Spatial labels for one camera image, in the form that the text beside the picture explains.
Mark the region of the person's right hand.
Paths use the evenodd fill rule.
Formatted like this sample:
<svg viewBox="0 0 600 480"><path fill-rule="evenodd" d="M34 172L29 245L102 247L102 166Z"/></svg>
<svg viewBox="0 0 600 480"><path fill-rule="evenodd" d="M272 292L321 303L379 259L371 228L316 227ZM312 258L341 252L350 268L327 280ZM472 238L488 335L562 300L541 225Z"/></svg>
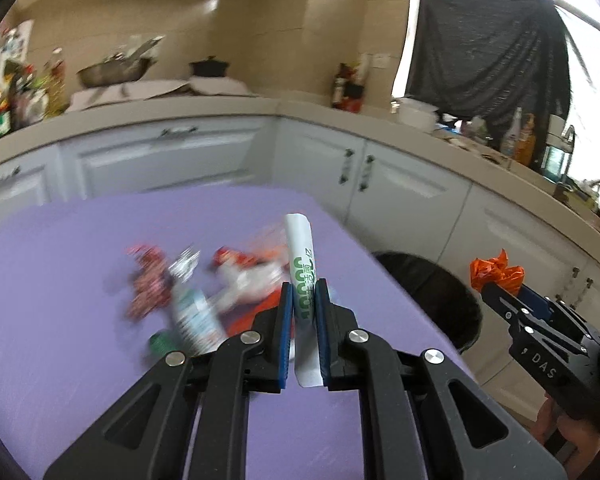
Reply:
<svg viewBox="0 0 600 480"><path fill-rule="evenodd" d="M564 463L569 479L577 479L600 452L600 434L585 419L574 420L565 413L554 414L556 403L548 394L529 430L541 444L557 429L576 449Z"/></svg>

